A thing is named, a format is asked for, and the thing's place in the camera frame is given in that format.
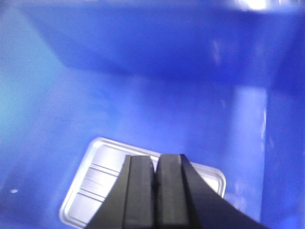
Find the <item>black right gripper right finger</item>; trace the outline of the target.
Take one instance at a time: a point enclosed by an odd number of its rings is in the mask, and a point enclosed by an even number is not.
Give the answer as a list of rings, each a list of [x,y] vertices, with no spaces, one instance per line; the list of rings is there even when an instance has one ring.
[[[263,229],[221,198],[183,154],[161,155],[156,170],[159,229]]]

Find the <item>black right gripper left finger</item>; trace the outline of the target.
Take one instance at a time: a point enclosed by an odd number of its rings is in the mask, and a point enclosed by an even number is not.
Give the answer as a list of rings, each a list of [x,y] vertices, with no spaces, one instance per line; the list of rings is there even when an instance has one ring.
[[[154,168],[149,156],[126,156],[108,196],[87,229],[153,229]]]

